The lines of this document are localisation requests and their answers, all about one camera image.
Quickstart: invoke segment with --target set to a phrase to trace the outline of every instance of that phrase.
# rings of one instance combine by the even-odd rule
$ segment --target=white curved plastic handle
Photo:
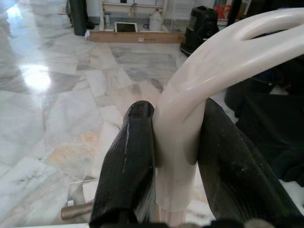
[[[278,30],[274,34],[255,38]],[[174,74],[153,116],[156,199],[168,211],[190,202],[205,101],[218,91],[304,54],[304,8],[239,21],[208,39]]]

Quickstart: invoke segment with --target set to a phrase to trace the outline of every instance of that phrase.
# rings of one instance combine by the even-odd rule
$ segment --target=white marble floor
[[[0,15],[1,228],[75,222],[59,216],[70,183],[98,178],[127,108],[155,106],[186,59],[178,45],[90,43],[64,5],[19,0]],[[211,219],[198,174],[187,221]]]

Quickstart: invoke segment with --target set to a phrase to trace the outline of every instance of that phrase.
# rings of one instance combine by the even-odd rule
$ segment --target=black tube
[[[86,33],[85,5],[82,0],[69,0],[71,18],[76,36],[84,36]]]
[[[241,4],[242,4],[242,0],[233,0],[232,1],[231,11],[228,16],[227,26],[233,24],[236,21]]]

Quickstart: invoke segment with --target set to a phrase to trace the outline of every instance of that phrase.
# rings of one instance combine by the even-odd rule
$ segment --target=red object
[[[231,5],[216,6],[214,10],[218,12],[218,18],[225,19],[225,13],[231,10]]]

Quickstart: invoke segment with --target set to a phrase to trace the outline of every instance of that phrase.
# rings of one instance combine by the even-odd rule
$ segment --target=black appliance
[[[202,43],[219,31],[217,23],[218,13],[213,9],[204,6],[193,8],[180,50],[190,56]]]

